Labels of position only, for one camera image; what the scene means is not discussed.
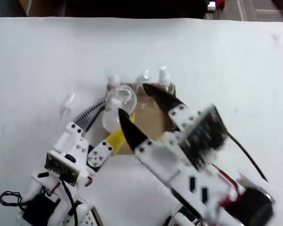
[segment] cardboard box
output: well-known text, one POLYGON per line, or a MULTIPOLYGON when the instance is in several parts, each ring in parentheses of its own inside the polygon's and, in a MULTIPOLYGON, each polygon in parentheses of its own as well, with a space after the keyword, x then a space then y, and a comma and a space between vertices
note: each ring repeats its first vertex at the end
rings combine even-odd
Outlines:
MULTIPOLYGON (((173 131, 173 123, 167 114, 163 114, 154 99, 148 96, 143 89, 137 92, 137 106, 135 109, 135 125, 149 138, 157 140, 165 131, 173 131)), ((117 154, 133 154, 127 142, 117 154)))

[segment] white table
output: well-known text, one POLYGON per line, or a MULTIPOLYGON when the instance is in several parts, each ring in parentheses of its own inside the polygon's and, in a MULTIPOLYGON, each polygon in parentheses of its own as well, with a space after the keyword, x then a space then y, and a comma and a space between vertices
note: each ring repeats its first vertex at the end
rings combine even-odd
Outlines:
MULTIPOLYGON (((25 192, 67 121, 104 95, 104 74, 134 81, 148 69, 156 81, 161 65, 191 109, 218 107, 274 186, 271 225, 283 226, 283 23, 0 18, 0 193, 25 192), (60 121, 72 91, 74 109, 60 121)), ((229 141, 220 166, 234 177, 231 165, 257 175, 229 141)), ((109 159, 97 178, 86 194, 105 226, 159 226, 177 203, 134 156, 109 159)), ((14 225, 17 211, 0 206, 0 225, 14 225)))

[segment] bottle cap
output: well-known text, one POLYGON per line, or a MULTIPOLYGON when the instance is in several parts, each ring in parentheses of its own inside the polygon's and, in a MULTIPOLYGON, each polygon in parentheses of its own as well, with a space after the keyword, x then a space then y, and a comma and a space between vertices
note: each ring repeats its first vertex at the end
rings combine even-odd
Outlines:
POLYGON ((171 83, 171 76, 167 66, 162 66, 159 69, 159 83, 163 86, 169 86, 171 83))
POLYGON ((116 73, 109 74, 107 78, 108 78, 108 84, 112 87, 119 87, 119 85, 121 84, 121 80, 118 74, 116 73))

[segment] red wire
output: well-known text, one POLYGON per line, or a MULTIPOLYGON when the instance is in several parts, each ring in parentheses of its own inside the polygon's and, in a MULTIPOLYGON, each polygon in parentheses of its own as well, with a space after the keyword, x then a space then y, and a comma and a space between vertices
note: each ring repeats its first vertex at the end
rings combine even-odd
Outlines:
POLYGON ((49 192, 49 196, 51 196, 51 195, 55 192, 55 190, 59 187, 60 184, 61 184, 61 183, 58 182, 58 183, 53 187, 53 189, 49 192))
MULTIPOLYGON (((222 171, 220 168, 218 168, 218 167, 215 166, 214 164, 212 164, 212 165, 219 171, 219 173, 220 173, 223 177, 225 177, 225 179, 226 179, 228 182, 231 183, 231 185, 234 186, 234 188, 235 188, 236 191, 237 191, 237 199, 236 199, 236 200, 238 200, 241 195, 240 195, 240 193, 239 193, 239 189, 238 189, 237 183, 236 183, 233 179, 231 179, 230 176, 228 176, 228 175, 227 175, 224 171, 222 171)), ((232 202, 233 202, 233 201, 231 201, 231 200, 229 199, 229 196, 227 196, 227 197, 225 197, 225 198, 220 202, 219 206, 223 207, 223 206, 226 206, 226 205, 231 204, 232 202)))

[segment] yellow part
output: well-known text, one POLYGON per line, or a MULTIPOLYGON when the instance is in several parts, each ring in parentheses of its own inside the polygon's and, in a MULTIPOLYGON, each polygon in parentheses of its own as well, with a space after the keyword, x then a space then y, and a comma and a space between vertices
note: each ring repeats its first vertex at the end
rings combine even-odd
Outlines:
MULTIPOLYGON (((134 122, 135 114, 130 116, 130 121, 134 122)), ((105 139, 112 147, 111 156, 115 155, 125 143, 125 137, 121 128, 116 129, 105 139)))

